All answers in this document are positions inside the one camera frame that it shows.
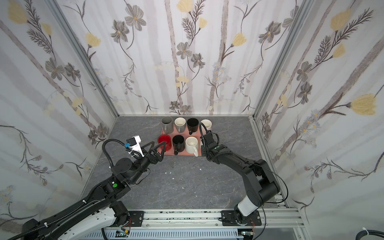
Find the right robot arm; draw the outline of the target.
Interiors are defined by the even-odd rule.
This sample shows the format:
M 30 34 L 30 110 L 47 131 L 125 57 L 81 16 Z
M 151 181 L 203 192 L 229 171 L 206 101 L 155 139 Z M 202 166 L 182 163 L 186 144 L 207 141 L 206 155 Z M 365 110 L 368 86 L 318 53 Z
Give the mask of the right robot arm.
M 243 179 L 246 196 L 234 207 L 234 217 L 230 222 L 244 225 L 254 212 L 277 195 L 281 187 L 266 161 L 250 160 L 242 157 L 227 146 L 214 140 L 214 134 L 208 132 L 201 137 L 202 155 L 208 161 L 223 164 L 237 172 Z

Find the black mug white base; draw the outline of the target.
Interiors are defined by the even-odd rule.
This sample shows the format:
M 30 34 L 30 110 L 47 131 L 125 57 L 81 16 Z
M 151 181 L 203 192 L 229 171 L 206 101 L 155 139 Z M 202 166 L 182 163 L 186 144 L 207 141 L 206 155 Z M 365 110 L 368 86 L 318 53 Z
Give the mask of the black mug white base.
M 187 120 L 189 135 L 192 135 L 193 133 L 198 131 L 199 123 L 200 123 L 199 120 L 196 118 L 189 118 Z

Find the pink mug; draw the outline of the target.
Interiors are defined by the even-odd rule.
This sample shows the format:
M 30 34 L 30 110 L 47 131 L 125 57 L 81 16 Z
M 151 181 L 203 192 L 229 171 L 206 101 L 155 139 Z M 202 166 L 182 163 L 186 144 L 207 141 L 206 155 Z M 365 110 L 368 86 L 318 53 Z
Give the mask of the pink mug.
M 212 130 L 212 122 L 210 120 L 204 119 L 204 120 L 201 120 L 201 123 L 204 124 L 204 126 L 208 131 Z

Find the small grey mug white inside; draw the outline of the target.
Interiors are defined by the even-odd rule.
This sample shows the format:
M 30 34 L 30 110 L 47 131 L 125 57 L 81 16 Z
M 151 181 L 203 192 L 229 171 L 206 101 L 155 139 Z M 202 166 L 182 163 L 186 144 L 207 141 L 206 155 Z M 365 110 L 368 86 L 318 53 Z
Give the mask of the small grey mug white inside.
M 179 117 L 175 119 L 174 124 L 177 132 L 183 133 L 186 129 L 187 121 L 185 118 Z

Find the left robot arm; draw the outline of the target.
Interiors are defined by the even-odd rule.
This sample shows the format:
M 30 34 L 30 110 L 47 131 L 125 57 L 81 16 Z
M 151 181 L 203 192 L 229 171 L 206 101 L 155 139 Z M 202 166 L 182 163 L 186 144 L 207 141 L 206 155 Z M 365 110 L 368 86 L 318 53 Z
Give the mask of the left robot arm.
M 147 150 L 135 138 L 129 139 L 127 143 L 117 140 L 135 161 L 122 158 L 114 163 L 106 150 L 106 145 L 110 142 L 111 140 L 106 140 L 103 143 L 102 152 L 109 161 L 112 175 L 96 184 L 83 199 L 63 211 L 41 221 L 27 221 L 23 224 L 22 232 L 13 237 L 15 240 L 61 240 L 63 237 L 74 237 L 75 227 L 83 231 L 93 231 L 129 223 L 129 211 L 120 199 L 131 190 L 131 186 L 140 183 L 139 178 L 150 165 L 164 159 L 167 144 L 150 142 L 146 145 L 149 147 Z

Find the red mug black handle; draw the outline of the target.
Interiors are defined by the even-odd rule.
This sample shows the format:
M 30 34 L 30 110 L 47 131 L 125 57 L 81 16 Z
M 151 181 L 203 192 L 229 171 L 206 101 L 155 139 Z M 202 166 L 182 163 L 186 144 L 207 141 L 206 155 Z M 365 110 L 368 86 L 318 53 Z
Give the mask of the red mug black handle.
M 169 151 L 171 148 L 172 148 L 172 139 L 171 139 L 171 136 L 170 135 L 161 135 L 158 137 L 158 143 L 161 144 L 165 142 L 166 145 L 165 145 L 165 152 Z

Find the white ribbed mug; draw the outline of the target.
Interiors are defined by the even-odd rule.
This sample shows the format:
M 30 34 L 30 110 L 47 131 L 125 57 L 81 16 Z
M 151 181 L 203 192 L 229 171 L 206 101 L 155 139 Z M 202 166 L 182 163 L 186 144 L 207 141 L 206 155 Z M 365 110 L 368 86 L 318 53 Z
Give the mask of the white ribbed mug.
M 198 157 L 199 156 L 198 146 L 199 146 L 199 141 L 195 137 L 188 137 L 185 140 L 185 150 L 187 151 L 188 154 Z

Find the tall grey mug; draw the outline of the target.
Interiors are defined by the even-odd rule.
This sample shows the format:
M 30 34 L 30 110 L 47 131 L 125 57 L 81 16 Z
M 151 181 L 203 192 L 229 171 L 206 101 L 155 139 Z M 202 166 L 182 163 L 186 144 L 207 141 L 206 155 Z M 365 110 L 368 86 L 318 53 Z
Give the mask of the tall grey mug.
M 172 117 L 163 117 L 161 120 L 164 133 L 169 135 L 174 131 L 174 121 Z

